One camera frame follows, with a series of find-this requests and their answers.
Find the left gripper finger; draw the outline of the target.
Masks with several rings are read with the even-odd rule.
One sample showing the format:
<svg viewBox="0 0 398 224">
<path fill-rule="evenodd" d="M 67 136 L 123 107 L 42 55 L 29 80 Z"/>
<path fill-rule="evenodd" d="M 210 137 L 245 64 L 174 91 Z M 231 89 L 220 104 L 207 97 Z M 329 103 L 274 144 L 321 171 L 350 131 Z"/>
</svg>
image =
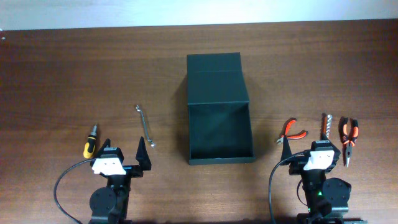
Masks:
<svg viewBox="0 0 398 224">
<path fill-rule="evenodd" d="M 140 137 L 139 145 L 137 148 L 136 161 L 139 163 L 142 170 L 152 169 L 152 163 L 147 153 L 145 140 L 142 136 Z"/>
<path fill-rule="evenodd" d="M 103 153 L 104 153 L 104 149 L 107 148 L 107 147 L 110 147 L 110 146 L 111 146 L 111 140 L 109 138 L 107 138 L 105 140 L 105 142 L 103 143 L 103 145 L 96 152 L 95 158 L 101 157 L 103 155 Z"/>
</svg>

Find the yellow black stubby screwdriver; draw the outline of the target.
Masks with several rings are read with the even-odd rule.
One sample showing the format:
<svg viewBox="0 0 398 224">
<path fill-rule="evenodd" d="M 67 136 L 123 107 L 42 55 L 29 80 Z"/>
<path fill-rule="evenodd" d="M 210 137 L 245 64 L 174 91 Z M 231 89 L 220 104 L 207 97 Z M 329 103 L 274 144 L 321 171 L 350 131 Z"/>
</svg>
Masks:
<svg viewBox="0 0 398 224">
<path fill-rule="evenodd" d="M 95 124 L 91 130 L 91 133 L 87 137 L 87 141 L 85 143 L 83 150 L 83 157 L 85 159 L 91 159 L 94 156 L 96 148 L 96 139 L 98 135 L 97 130 L 98 130 L 98 125 Z"/>
</svg>

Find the orange bit holder strip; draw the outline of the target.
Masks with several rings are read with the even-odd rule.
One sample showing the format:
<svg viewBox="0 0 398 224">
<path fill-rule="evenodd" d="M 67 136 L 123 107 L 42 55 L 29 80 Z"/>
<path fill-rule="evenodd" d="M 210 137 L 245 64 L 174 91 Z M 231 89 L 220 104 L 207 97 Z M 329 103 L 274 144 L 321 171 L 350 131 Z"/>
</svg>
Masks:
<svg viewBox="0 0 398 224">
<path fill-rule="evenodd" d="M 323 113 L 322 119 L 322 137 L 329 138 L 333 116 L 331 114 Z"/>
</svg>

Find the small red cutting pliers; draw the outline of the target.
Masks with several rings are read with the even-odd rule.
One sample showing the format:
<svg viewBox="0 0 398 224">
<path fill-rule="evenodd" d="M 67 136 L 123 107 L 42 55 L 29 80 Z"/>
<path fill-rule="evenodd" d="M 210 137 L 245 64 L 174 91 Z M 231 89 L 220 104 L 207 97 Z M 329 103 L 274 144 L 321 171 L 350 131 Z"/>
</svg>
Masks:
<svg viewBox="0 0 398 224">
<path fill-rule="evenodd" d="M 301 130 L 301 132 L 297 134 L 289 134 L 289 131 L 291 130 L 291 127 L 297 122 L 296 118 L 290 118 L 286 123 L 284 124 L 284 128 L 280 134 L 280 136 L 276 140 L 276 144 L 282 144 L 284 141 L 284 138 L 286 137 L 288 140 L 299 140 L 303 139 L 308 135 L 308 131 L 306 130 Z"/>
</svg>

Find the orange black needle-nose pliers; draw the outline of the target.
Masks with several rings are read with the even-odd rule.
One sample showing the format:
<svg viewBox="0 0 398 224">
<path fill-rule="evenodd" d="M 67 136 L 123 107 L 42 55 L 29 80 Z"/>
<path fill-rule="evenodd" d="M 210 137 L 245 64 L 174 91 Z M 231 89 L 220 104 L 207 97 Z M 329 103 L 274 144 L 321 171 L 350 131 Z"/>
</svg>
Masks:
<svg viewBox="0 0 398 224">
<path fill-rule="evenodd" d="M 344 165 L 349 167 L 353 148 L 359 136 L 359 124 L 357 119 L 350 119 L 342 116 L 339 124 L 340 141 L 344 152 Z"/>
</svg>

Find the silver double-ended wrench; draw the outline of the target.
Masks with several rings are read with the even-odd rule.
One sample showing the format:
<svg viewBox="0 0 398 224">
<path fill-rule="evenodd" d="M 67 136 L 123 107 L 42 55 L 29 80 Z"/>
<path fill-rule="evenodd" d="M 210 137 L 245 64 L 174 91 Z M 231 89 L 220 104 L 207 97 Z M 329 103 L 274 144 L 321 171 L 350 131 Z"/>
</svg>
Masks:
<svg viewBox="0 0 398 224">
<path fill-rule="evenodd" d="M 145 119 L 145 116 L 144 116 L 144 112 L 141 110 L 139 105 L 136 105 L 135 109 L 141 116 L 142 125 L 143 125 L 143 128 L 144 128 L 144 134 L 146 135 L 147 141 L 149 142 L 149 144 L 150 144 L 150 146 L 152 148 L 155 148 L 155 146 L 156 146 L 155 142 L 149 137 L 149 132 L 148 132 L 147 125 L 146 125 L 146 119 Z"/>
</svg>

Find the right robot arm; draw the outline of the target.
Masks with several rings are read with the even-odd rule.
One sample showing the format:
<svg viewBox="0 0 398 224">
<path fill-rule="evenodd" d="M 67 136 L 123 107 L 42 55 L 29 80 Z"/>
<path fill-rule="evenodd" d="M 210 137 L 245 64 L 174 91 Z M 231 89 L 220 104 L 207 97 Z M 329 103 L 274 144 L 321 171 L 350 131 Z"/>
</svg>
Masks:
<svg viewBox="0 0 398 224">
<path fill-rule="evenodd" d="M 283 138 L 280 159 L 282 166 L 289 166 L 290 175 L 301 176 L 307 213 L 297 215 L 298 223 L 366 223 L 360 218 L 345 218 L 351 184 L 339 178 L 326 178 L 336 166 L 340 150 L 325 136 L 312 142 L 311 148 L 292 154 L 289 139 Z"/>
</svg>

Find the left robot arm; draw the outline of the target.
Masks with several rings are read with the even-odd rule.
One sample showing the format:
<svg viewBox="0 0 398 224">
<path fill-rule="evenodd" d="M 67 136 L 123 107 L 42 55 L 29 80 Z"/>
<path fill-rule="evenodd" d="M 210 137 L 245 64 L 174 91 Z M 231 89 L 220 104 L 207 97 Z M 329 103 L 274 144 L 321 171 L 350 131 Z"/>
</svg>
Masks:
<svg viewBox="0 0 398 224">
<path fill-rule="evenodd" d="M 152 163 L 144 138 L 139 140 L 136 165 L 124 165 L 122 150 L 112 147 L 110 142 L 109 139 L 105 140 L 90 162 L 93 173 L 107 180 L 106 186 L 95 190 L 90 197 L 90 223 L 132 223 L 133 221 L 127 218 L 131 180 L 142 178 L 145 171 L 152 169 Z"/>
</svg>

